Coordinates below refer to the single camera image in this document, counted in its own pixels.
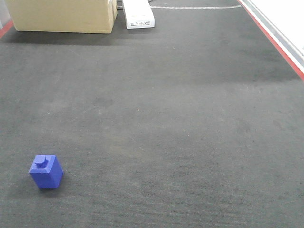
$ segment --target cable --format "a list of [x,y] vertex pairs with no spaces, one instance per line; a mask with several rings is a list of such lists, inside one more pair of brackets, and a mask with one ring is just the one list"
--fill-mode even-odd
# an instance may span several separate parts
[[[183,6],[151,6],[151,9],[163,9],[163,10],[228,10],[228,9],[235,9],[235,8],[241,8],[241,5],[236,6],[214,6],[214,7],[183,7]],[[122,6],[117,6],[118,10],[122,10]]]

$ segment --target blue block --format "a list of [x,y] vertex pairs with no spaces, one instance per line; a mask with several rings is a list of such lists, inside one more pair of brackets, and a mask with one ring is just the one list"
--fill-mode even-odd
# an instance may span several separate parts
[[41,189],[59,187],[63,170],[55,155],[36,155],[29,173]]

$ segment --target dark gray carpet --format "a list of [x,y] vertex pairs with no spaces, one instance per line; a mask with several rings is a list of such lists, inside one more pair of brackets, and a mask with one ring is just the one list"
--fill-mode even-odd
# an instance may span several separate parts
[[[302,81],[243,8],[153,12],[0,40],[1,228],[304,226]],[[36,154],[59,189],[35,186]]]

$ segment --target white wall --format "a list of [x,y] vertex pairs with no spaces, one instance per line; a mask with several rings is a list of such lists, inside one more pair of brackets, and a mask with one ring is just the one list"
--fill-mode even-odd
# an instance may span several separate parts
[[304,0],[251,0],[304,55]]
[[10,20],[10,14],[4,0],[0,0],[0,29]]

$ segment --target white device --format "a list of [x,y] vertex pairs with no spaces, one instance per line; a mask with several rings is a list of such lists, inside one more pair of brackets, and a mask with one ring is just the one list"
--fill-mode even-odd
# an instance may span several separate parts
[[154,28],[155,18],[148,0],[123,0],[127,29]]

